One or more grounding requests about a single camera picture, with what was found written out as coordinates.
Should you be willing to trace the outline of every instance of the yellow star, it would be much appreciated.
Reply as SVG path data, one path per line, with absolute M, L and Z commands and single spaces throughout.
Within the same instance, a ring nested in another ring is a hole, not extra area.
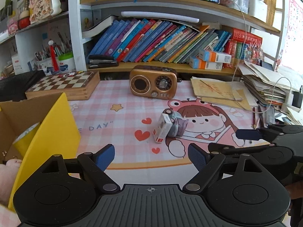
M 123 109 L 121 104 L 113 104 L 111 110 L 115 110 L 116 112 L 119 111 L 120 109 Z

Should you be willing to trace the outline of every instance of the white cable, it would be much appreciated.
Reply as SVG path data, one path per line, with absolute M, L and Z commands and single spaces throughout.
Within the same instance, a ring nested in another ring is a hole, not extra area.
M 242 47 L 241 53 L 240 53 L 240 59 L 241 59 L 241 56 L 242 56 L 242 54 L 243 54 L 244 45 L 245 45 L 245 43 L 246 43 L 246 38 L 247 38 L 247 29 L 246 29 L 246 26 L 247 26 L 247 25 L 246 25 L 246 20 L 245 20 L 245 17 L 244 17 L 244 13 L 242 12 L 242 10 L 241 10 L 241 8 L 239 7 L 239 5 L 238 5 L 237 3 L 235 3 L 234 1 L 232 1 L 232 0 L 230 0 L 230 1 L 233 2 L 233 3 L 238 7 L 238 9 L 240 10 L 240 12 L 242 13 L 243 20 L 244 20 L 244 24 L 245 24 L 245 39 L 244 39 L 243 47 Z M 232 76 L 231 82 L 234 81 L 234 76 L 235 76 L 236 71 L 237 71 L 237 69 L 238 69 L 238 66 L 239 66 L 239 63 L 240 63 L 240 59 L 239 59 L 239 61 L 238 61 L 238 63 L 237 63 L 237 66 L 236 66 L 236 68 L 235 68 L 235 70 L 234 70 L 234 74 L 233 74 L 233 76 Z M 266 112 L 270 109 L 270 107 L 271 107 L 271 105 L 272 105 L 272 101 L 273 101 L 274 93 L 275 93 L 275 87 L 277 86 L 278 82 L 279 82 L 280 79 L 282 79 L 282 78 L 285 78 L 285 79 L 287 79 L 287 80 L 289 81 L 289 83 L 290 83 L 290 93 L 291 93 L 291 82 L 290 82 L 290 80 L 289 80 L 287 77 L 281 77 L 281 78 L 279 78 L 278 81 L 275 83 L 274 88 L 273 88 L 273 90 L 272 90 L 272 97 L 271 97 L 270 104 L 269 104 L 268 108 L 267 108 L 265 111 L 263 111 L 263 112 L 254 112 L 254 111 L 252 111 L 252 110 L 249 110 L 249 109 L 244 108 L 244 107 L 236 100 L 236 98 L 234 97 L 233 91 L 231 92 L 232 97 L 234 98 L 234 101 L 236 101 L 236 103 L 237 103 L 240 107 L 242 107 L 244 110 L 246 110 L 246 111 L 249 111 L 249 112 L 255 113 L 255 114 L 256 114 L 256 113 L 257 113 L 257 114 L 258 114 L 258 113 L 259 113 L 259 114 L 266 113 Z

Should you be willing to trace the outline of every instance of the radio knob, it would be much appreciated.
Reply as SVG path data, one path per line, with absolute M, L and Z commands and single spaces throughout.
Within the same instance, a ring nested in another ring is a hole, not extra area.
M 153 97 L 153 98 L 157 97 L 157 95 L 158 95 L 158 92 L 157 92 L 157 91 L 153 91 L 153 92 L 151 93 L 151 97 Z
M 166 89 L 168 85 L 169 85 L 169 83 L 165 79 L 162 79 L 159 83 L 159 87 L 161 89 Z

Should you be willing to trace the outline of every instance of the retro gold radio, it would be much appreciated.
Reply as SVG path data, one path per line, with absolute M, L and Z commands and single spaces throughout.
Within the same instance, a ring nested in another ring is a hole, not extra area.
M 172 99 L 176 94 L 177 72 L 158 66 L 135 66 L 130 73 L 131 92 L 136 96 Z

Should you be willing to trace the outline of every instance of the metal screw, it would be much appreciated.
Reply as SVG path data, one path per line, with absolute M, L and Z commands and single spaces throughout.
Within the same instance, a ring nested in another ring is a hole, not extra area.
M 117 185 L 116 184 L 113 184 L 113 183 L 107 183 L 105 185 L 103 185 L 103 189 L 106 190 L 106 191 L 114 191 L 117 189 Z
M 190 183 L 185 186 L 185 188 L 189 191 L 197 191 L 200 189 L 200 185 L 196 183 Z

